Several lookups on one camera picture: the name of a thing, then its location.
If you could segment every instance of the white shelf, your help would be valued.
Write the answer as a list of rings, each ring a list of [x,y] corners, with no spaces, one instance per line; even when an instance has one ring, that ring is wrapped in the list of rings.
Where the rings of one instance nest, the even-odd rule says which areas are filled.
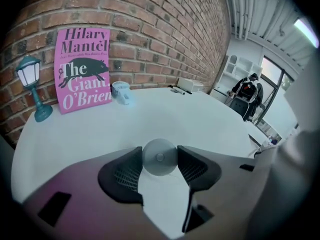
[[[235,65],[232,63],[229,63],[224,72],[228,72],[232,74],[234,70],[235,70]]]
[[[219,81],[214,85],[214,89],[227,95],[227,91],[230,91],[241,79],[249,77],[252,73],[260,76],[261,72],[260,66],[246,58],[232,55],[225,65]]]
[[[236,66],[236,67],[235,67],[235,70],[236,70],[236,71],[242,71],[242,72],[245,73],[245,74],[249,74],[249,72],[250,72],[250,71],[246,71],[245,69],[243,69],[243,68],[241,68],[241,67],[239,67],[239,66]]]

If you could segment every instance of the pink book cover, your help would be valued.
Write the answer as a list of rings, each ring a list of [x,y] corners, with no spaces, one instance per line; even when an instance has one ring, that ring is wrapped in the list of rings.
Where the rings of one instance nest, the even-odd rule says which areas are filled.
[[[61,114],[110,103],[110,30],[75,27],[58,32],[54,82]]]

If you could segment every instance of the black office chair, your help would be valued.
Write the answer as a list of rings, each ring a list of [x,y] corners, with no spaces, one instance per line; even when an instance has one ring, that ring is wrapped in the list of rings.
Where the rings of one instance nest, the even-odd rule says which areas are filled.
[[[237,112],[242,118],[246,115],[249,109],[249,102],[241,97],[236,96],[230,104],[230,108]]]

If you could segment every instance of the table surface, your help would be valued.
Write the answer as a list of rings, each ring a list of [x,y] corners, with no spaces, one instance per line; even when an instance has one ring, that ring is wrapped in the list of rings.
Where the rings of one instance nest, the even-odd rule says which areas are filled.
[[[113,100],[61,115],[56,104],[52,106],[52,115],[43,122],[36,122],[31,114],[13,157],[13,198],[23,203],[38,187],[76,162],[144,147],[157,138],[167,139],[175,146],[248,157],[252,147],[241,116],[213,97],[203,92],[182,95],[170,88],[139,89],[132,94],[134,106]],[[173,206],[167,204],[168,191],[162,191],[167,186],[175,193],[178,187],[181,189],[179,196],[170,196],[176,200]],[[164,231],[171,227],[172,231],[167,229],[167,236],[179,237],[181,227],[176,231],[175,223],[183,224],[189,187],[178,167],[163,177],[153,176],[143,169],[138,188],[147,216]],[[163,192],[167,193],[164,197],[161,196]],[[166,210],[163,216],[159,215],[161,209]]]

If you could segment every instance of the teal lamp base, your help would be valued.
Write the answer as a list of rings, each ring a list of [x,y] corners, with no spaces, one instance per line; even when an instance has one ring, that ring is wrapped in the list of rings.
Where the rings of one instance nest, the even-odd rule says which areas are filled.
[[[34,102],[35,102],[35,107],[36,107],[36,111],[34,113],[35,121],[39,123],[46,120],[52,114],[52,111],[53,111],[52,106],[42,103],[36,91],[35,84],[32,84],[27,88],[31,90],[34,98]]]
[[[37,108],[34,113],[34,119],[36,122],[42,122],[47,119],[52,114],[52,106],[43,104],[41,107]]]

